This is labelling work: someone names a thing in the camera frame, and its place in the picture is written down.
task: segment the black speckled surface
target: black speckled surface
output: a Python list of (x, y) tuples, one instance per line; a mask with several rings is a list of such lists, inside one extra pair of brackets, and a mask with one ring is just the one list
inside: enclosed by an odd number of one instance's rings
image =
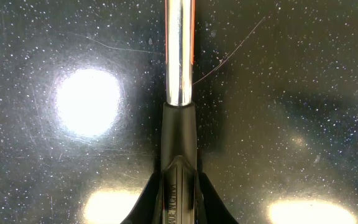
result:
[[(239, 223), (358, 223), (358, 1), (197, 1), (194, 80), (263, 17), (194, 86), (203, 170)], [(160, 145), (164, 20), (163, 1), (0, 0), (0, 223), (129, 213)]]

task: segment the orange edge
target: orange edge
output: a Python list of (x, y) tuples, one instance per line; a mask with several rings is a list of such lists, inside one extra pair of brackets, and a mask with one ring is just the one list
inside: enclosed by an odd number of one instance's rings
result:
[(196, 11), (196, 0), (193, 0), (193, 5), (191, 6), (191, 64), (194, 64), (194, 25), (195, 25), (195, 11)]
[(165, 0), (165, 64), (167, 65), (168, 64), (168, 21), (167, 21), (167, 1), (168, 0)]

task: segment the shiny chrome shaft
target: shiny chrome shaft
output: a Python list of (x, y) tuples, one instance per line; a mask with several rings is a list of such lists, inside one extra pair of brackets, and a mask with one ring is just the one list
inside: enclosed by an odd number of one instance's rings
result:
[(195, 0), (166, 0), (167, 102), (191, 103)]

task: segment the silver metal tube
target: silver metal tube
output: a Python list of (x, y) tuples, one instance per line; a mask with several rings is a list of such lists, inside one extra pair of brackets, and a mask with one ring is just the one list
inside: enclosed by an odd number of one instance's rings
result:
[(191, 103), (195, 0), (165, 1), (167, 103)]

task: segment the long curved scratch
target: long curved scratch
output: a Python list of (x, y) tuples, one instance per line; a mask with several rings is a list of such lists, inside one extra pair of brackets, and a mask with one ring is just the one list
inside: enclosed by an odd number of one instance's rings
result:
[(248, 34), (248, 36), (241, 42), (240, 45), (238, 45), (238, 47), (225, 59), (223, 60), (216, 68), (212, 69), (212, 71), (210, 71), (208, 74), (206, 74), (205, 76), (203, 76), (202, 78), (200, 78), (197, 82), (194, 82), (193, 85), (197, 84), (198, 82), (202, 81), (203, 79), (205, 79), (208, 75), (212, 74), (213, 72), (215, 72), (216, 70), (218, 70), (223, 64), (225, 64), (227, 62), (227, 60), (229, 60), (234, 53), (241, 47), (241, 45), (248, 39), (248, 37), (251, 35), (251, 33), (253, 33), (256, 28), (258, 28), (258, 26), (265, 20), (265, 17), (263, 17), (258, 24), (256, 24), (256, 26), (252, 29), (252, 31)]
[(158, 53), (158, 52), (151, 52), (151, 51), (147, 51), (147, 50), (135, 50), (135, 49), (123, 49), (123, 48), (119, 48), (119, 47), (111, 47), (111, 46), (108, 46), (100, 41), (97, 41), (95, 39), (92, 39), (91, 37), (87, 37), (85, 35), (81, 35), (81, 34), (75, 34), (75, 33), (72, 33), (74, 35), (77, 35), (77, 36), (80, 36), (80, 37), (84, 37), (84, 38), (87, 38), (93, 42), (96, 42), (104, 47), (107, 47), (109, 49), (113, 49), (113, 50), (127, 50), (127, 51), (131, 51), (131, 52), (143, 52), (143, 53), (149, 53), (149, 54), (159, 54), (159, 55), (163, 55), (162, 53)]

